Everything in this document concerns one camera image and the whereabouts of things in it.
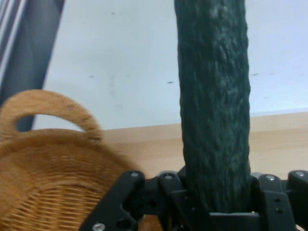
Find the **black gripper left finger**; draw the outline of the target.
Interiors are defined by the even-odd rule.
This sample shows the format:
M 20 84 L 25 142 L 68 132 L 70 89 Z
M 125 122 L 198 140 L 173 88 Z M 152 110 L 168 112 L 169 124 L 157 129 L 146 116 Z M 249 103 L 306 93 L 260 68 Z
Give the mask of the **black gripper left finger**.
M 158 219 L 164 231 L 207 231 L 209 213 L 186 190 L 186 169 L 145 179 L 124 172 L 83 221 L 81 231 L 139 231 L 141 220 Z

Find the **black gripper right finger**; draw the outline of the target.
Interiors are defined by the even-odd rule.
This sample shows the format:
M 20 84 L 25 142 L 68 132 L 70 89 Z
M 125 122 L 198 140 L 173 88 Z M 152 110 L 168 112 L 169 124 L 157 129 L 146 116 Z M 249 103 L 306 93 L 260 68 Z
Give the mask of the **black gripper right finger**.
M 308 229 L 308 172 L 293 170 L 282 180 L 252 173 L 253 211 L 249 231 L 306 231 Z

